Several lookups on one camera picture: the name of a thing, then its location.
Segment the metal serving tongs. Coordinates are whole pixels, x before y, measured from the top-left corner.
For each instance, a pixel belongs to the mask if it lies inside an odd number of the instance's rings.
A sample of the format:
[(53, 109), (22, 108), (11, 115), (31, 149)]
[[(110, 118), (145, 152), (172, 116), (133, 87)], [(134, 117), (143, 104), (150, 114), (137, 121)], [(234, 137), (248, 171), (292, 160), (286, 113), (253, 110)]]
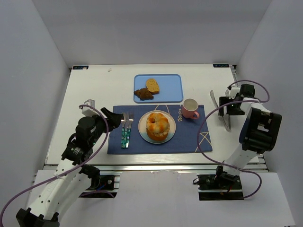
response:
[[(217, 101), (216, 101), (216, 99), (215, 99), (214, 91), (213, 91), (213, 90), (210, 91), (210, 97), (211, 97), (211, 100), (212, 100), (214, 106), (215, 106), (216, 108), (218, 108), (219, 105), (218, 105), (218, 103), (217, 103)], [(231, 127), (231, 118), (230, 118), (230, 116), (229, 116), (229, 115), (226, 115), (226, 117), (224, 117), (224, 116), (218, 115), (218, 118), (219, 118), (219, 119), (221, 120), (221, 122), (224, 124), (224, 127), (225, 127), (226, 131), (230, 132), (231, 129), (232, 129), (232, 127)]]

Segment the round orange striped bun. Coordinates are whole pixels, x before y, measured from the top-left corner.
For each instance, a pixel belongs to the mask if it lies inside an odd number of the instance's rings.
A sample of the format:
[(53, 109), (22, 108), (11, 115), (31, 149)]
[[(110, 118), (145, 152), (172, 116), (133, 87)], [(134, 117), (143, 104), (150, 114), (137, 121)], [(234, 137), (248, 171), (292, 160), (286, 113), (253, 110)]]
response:
[(152, 133), (163, 133), (170, 127), (168, 119), (162, 113), (151, 113), (146, 120), (146, 128)]

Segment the sugared orange muffin bread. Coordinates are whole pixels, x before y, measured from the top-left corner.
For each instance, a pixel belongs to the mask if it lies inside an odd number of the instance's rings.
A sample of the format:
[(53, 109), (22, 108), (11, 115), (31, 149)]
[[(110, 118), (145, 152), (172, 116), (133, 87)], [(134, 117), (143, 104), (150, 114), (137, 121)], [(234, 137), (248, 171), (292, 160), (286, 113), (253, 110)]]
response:
[(146, 128), (147, 136), (155, 141), (164, 141), (167, 138), (169, 131), (170, 131), (170, 127), (165, 129), (163, 132), (157, 132), (157, 133), (151, 132), (148, 128)]

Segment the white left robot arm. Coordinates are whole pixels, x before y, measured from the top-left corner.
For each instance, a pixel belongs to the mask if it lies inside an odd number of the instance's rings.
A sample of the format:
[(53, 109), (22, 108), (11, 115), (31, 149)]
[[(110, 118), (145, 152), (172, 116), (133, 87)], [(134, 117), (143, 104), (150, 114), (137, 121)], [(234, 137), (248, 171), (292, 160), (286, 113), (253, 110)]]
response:
[(99, 183), (100, 171), (87, 162), (95, 154), (93, 147), (101, 135), (108, 135), (118, 128), (124, 116), (104, 107), (97, 110), (89, 105), (81, 105), (80, 108), (84, 116), (69, 137), (53, 179), (47, 182), (27, 209), (20, 209), (16, 215), (21, 227), (58, 227), (77, 198)]

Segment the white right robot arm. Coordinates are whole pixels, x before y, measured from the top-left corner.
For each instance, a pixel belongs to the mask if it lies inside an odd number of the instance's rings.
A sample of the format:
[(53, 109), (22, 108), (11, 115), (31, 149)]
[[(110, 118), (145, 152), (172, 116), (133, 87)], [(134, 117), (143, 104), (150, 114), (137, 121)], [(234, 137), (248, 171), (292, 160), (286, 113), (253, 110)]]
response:
[(219, 98), (218, 115), (246, 115), (246, 120), (239, 135), (239, 146), (216, 169), (214, 179), (218, 182), (234, 183), (248, 162), (257, 155), (271, 151), (278, 137), (282, 115), (266, 109), (255, 98), (255, 88), (250, 84), (228, 87), (227, 96)]

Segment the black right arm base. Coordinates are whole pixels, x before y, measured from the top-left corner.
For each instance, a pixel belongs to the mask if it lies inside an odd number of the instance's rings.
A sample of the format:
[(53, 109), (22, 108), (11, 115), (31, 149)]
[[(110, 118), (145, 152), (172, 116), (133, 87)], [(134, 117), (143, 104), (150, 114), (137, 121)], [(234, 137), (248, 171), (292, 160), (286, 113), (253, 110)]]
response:
[(198, 186), (200, 201), (236, 201), (244, 200), (239, 176), (235, 182), (219, 179), (215, 175), (197, 175), (193, 185)]

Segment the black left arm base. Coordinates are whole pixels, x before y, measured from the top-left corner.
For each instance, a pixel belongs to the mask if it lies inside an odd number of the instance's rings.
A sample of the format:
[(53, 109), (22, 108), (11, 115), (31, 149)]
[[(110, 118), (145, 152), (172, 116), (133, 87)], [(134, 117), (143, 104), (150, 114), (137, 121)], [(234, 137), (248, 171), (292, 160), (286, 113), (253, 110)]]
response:
[(115, 198), (119, 188), (120, 176), (100, 175), (79, 197), (80, 198)]

